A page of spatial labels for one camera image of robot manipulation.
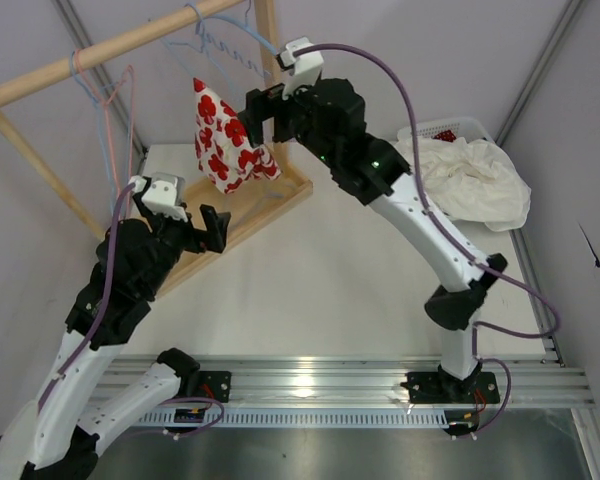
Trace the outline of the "red poppy print skirt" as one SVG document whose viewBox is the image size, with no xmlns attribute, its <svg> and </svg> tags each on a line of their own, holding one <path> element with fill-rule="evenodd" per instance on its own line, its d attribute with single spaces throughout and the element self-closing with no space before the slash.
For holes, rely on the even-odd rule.
<svg viewBox="0 0 600 480">
<path fill-rule="evenodd" d="M 194 147 L 199 170 L 225 195 L 250 180 L 276 180 L 282 173 L 264 147 L 252 147 L 236 112 L 202 80 L 193 78 Z"/>
</svg>

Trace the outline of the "white cloth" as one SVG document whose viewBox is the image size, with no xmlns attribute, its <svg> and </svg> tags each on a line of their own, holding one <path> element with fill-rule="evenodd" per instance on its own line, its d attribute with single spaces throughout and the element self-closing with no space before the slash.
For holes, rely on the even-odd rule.
<svg viewBox="0 0 600 480">
<path fill-rule="evenodd" d="M 482 223 L 494 232 L 526 223 L 531 188 L 500 147 L 483 139 L 424 137 L 418 147 L 424 189 L 450 220 Z"/>
</svg>

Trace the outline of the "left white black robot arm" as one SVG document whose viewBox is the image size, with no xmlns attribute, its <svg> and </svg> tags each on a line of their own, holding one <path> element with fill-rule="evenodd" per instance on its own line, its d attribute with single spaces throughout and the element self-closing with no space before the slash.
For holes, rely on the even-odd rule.
<svg viewBox="0 0 600 480">
<path fill-rule="evenodd" d="M 50 373 L 0 435 L 0 479 L 86 479 L 113 441 L 154 408 L 192 402 L 201 413 L 220 402 L 202 384 L 199 362 L 172 347 L 120 394 L 87 406 L 181 255 L 224 251 L 230 214 L 209 205 L 200 212 L 203 229 L 180 208 L 164 214 L 142 207 L 138 219 L 113 217 Z"/>
</svg>

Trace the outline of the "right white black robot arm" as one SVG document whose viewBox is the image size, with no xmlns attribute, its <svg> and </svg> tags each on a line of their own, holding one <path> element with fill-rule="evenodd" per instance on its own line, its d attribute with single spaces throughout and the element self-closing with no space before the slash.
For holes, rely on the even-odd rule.
<svg viewBox="0 0 600 480">
<path fill-rule="evenodd" d="M 442 329 L 443 355 L 436 372 L 408 375 L 404 388 L 414 403 L 469 403 L 474 400 L 482 364 L 472 351 L 478 320 L 494 275 L 507 266 L 500 254 L 488 256 L 445 217 L 437 228 L 431 201 L 417 190 L 414 170 L 387 141 L 368 133 L 365 101 L 344 79 L 319 80 L 284 95 L 281 84 L 247 93 L 238 118 L 252 146 L 264 142 L 263 124 L 273 123 L 277 143 L 295 140 L 318 158 L 343 191 L 391 223 L 433 269 L 440 284 L 424 305 Z"/>
</svg>

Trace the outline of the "thick blue plastic hanger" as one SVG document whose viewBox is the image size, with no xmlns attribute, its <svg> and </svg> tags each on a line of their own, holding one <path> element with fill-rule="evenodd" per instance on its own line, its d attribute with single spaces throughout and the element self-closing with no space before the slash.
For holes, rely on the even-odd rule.
<svg viewBox="0 0 600 480">
<path fill-rule="evenodd" d="M 273 70 L 266 67 L 258 54 L 274 52 L 272 43 L 257 33 L 254 27 L 224 14 L 204 18 L 207 48 L 211 55 L 234 80 L 245 74 L 260 80 L 272 80 Z"/>
</svg>

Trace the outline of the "red dotted garment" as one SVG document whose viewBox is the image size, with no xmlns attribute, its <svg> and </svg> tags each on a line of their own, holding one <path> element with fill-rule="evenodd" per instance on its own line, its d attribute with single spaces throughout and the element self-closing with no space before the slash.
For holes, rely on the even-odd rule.
<svg viewBox="0 0 600 480">
<path fill-rule="evenodd" d="M 433 139 L 453 143 L 457 139 L 457 136 L 452 130 L 444 130 L 433 136 Z"/>
</svg>

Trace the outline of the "white laundry basket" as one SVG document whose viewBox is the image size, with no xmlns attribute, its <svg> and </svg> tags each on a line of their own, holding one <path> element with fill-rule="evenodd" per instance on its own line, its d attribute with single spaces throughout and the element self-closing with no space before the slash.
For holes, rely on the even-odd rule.
<svg viewBox="0 0 600 480">
<path fill-rule="evenodd" d="M 464 138 L 467 142 L 475 140 L 494 142 L 484 126 L 473 117 L 444 118 L 416 124 L 416 133 L 423 138 L 433 138 L 446 131 L 451 131 L 457 138 Z"/>
</svg>

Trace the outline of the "aluminium mounting rail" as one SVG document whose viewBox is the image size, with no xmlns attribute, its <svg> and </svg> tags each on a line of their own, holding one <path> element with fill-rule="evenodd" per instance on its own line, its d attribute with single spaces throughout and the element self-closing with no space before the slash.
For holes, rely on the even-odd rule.
<svg viewBox="0 0 600 480">
<path fill-rule="evenodd" d="M 435 357 L 198 356 L 203 370 L 231 373 L 230 404 L 264 408 L 387 407 L 405 402 L 399 387 L 411 371 L 433 371 Z M 592 408 L 582 368 L 549 361 L 509 361 L 509 407 Z"/>
</svg>

